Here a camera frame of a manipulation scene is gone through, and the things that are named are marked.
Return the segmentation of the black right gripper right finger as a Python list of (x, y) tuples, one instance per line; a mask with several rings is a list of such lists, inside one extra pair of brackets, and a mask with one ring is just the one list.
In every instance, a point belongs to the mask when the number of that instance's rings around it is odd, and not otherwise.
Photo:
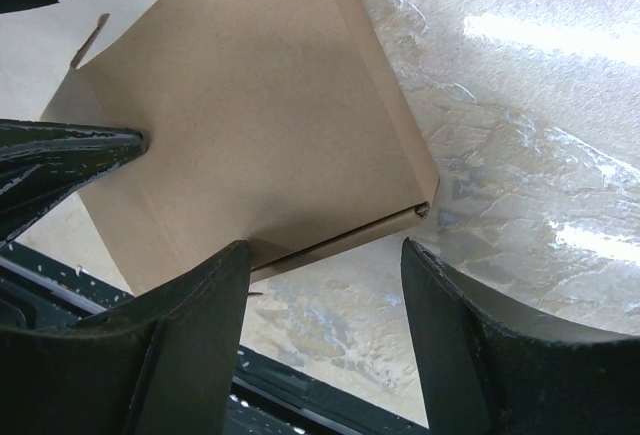
[(638, 433), (638, 337), (534, 309), (411, 239), (401, 282), (431, 433)]

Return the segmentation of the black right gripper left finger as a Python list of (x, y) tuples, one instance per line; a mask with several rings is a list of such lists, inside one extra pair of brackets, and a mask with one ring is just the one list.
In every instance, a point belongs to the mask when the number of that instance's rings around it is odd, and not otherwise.
[(1, 330), (5, 434), (219, 434), (251, 275), (235, 241), (69, 327)]

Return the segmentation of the cardboard box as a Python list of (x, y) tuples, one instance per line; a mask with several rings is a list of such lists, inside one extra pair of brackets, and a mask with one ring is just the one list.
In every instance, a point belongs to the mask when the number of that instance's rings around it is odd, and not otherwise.
[(144, 134), (80, 192), (135, 294), (235, 240), (256, 281), (375, 241), (439, 184), (361, 0), (158, 0), (42, 117)]

